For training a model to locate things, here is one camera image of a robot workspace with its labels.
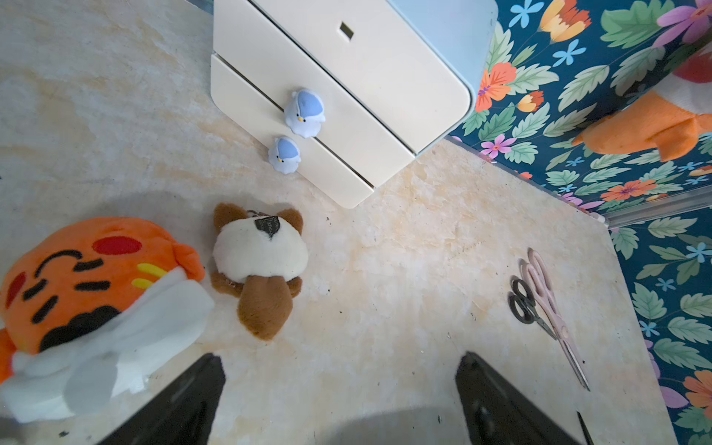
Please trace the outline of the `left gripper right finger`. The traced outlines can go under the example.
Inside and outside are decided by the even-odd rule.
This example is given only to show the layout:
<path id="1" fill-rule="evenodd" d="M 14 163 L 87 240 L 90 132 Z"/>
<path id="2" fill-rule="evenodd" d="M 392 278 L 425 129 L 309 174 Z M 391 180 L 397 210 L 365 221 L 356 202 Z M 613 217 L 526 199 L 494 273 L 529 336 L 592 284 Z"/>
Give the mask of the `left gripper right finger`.
<path id="1" fill-rule="evenodd" d="M 478 354 L 467 352 L 455 376 L 473 444 L 575 444 Z"/>

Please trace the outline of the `black scissors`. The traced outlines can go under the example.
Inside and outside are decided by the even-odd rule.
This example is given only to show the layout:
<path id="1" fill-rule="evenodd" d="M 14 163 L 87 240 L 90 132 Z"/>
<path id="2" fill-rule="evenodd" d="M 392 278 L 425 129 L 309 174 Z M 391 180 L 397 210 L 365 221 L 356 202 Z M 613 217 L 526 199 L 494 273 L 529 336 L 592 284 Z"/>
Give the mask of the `black scissors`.
<path id="1" fill-rule="evenodd" d="M 528 284 L 521 278 L 513 277 L 510 281 L 510 286 L 508 304 L 513 316 L 522 324 L 537 324 L 548 336 L 558 340 L 554 330 L 537 313 L 537 303 Z"/>

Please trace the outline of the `black scissors mid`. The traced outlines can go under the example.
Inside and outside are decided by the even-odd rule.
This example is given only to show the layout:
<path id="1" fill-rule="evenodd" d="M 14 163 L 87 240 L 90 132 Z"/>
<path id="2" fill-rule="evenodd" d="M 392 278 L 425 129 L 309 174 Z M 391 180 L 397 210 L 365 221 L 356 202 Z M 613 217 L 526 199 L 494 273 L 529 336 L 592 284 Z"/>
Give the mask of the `black scissors mid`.
<path id="1" fill-rule="evenodd" d="M 580 422 L 580 427 L 582 430 L 582 434 L 584 435 L 585 443 L 587 445 L 593 445 L 593 439 L 591 438 L 591 434 L 589 432 L 589 429 L 583 419 L 583 416 L 580 412 L 577 413 L 578 417 L 578 422 Z"/>

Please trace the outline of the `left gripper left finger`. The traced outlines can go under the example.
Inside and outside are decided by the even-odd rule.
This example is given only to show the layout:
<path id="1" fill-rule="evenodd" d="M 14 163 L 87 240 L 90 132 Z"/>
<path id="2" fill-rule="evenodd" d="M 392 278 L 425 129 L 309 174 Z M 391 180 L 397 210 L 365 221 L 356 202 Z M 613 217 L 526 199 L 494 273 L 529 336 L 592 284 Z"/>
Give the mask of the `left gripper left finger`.
<path id="1" fill-rule="evenodd" d="M 225 382 L 221 358 L 206 353 L 100 444 L 206 444 Z"/>

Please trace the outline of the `pink handled scissors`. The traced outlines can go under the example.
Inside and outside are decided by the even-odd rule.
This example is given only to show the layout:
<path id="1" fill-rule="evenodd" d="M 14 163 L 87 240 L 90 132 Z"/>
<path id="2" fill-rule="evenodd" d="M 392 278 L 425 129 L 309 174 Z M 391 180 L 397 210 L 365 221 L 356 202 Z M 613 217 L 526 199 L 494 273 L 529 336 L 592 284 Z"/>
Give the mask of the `pink handled scissors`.
<path id="1" fill-rule="evenodd" d="M 583 361 L 580 358 L 572 333 L 559 311 L 556 295 L 552 288 L 552 280 L 543 257 L 533 248 L 528 249 L 527 259 L 521 264 L 521 273 L 524 282 L 532 291 L 534 299 L 545 313 L 549 326 L 553 330 L 554 336 L 567 357 L 567 361 L 569 361 L 580 385 L 590 391 L 591 388 L 584 372 Z"/>

